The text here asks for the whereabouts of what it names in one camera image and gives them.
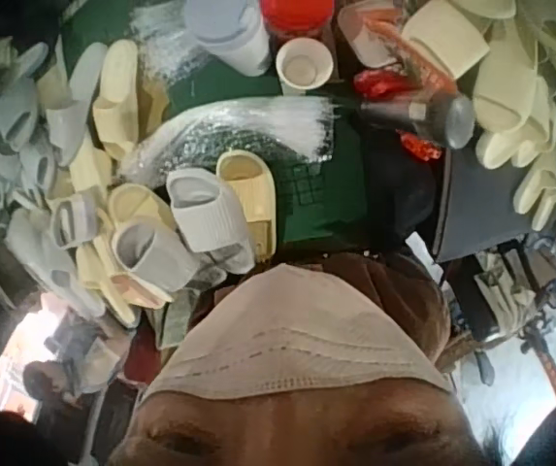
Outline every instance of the red lid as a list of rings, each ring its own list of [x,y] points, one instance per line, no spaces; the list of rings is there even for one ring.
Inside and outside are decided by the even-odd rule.
[[[334,0],[260,0],[263,17],[281,31],[308,31],[334,15]]]

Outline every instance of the white plastic strands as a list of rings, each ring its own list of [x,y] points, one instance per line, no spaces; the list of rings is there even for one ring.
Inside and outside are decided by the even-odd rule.
[[[187,110],[166,121],[120,164],[118,175],[155,188],[179,167],[214,168],[231,149],[267,161],[331,158],[334,105],[324,97],[249,97]]]
[[[172,0],[131,12],[131,30],[149,77],[172,84],[203,67],[210,55],[187,32],[184,0]]]

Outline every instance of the person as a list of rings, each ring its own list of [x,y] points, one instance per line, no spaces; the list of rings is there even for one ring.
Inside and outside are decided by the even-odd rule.
[[[68,329],[71,340],[60,360],[25,365],[23,385],[27,394],[39,401],[61,399],[74,405],[83,394],[107,387],[125,361],[133,334],[106,319],[101,323],[75,317]]]
[[[493,464],[435,367],[448,309],[408,253],[258,266],[189,327],[110,465]]]

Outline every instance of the red object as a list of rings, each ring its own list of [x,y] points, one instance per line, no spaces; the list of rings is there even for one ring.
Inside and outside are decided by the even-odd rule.
[[[401,135],[401,144],[403,145],[403,147],[423,162],[428,162],[429,160],[438,160],[442,157],[442,148],[440,148],[436,144],[430,143],[428,141],[423,141],[411,133],[398,131],[398,134]]]
[[[315,36],[334,15],[334,0],[260,0],[260,9],[278,36]]]
[[[383,100],[396,92],[417,89],[409,78],[390,70],[363,71],[353,79],[353,85],[368,100]]]

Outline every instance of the table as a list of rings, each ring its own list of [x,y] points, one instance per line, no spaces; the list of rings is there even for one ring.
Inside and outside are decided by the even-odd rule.
[[[89,0],[62,27],[67,69],[74,68],[93,42],[109,45],[118,39],[131,39],[129,15],[139,4],[132,0]],[[347,88],[345,84],[328,85],[318,95],[344,93]],[[171,106],[166,118],[220,100],[272,95],[280,95],[275,71],[247,78],[212,60],[193,77],[170,87]],[[360,138],[346,119],[348,111],[338,109],[337,114],[340,118],[335,124],[331,161],[320,166],[270,163],[278,192],[278,242],[282,245],[330,238],[336,234],[336,225],[356,223],[366,216]]]

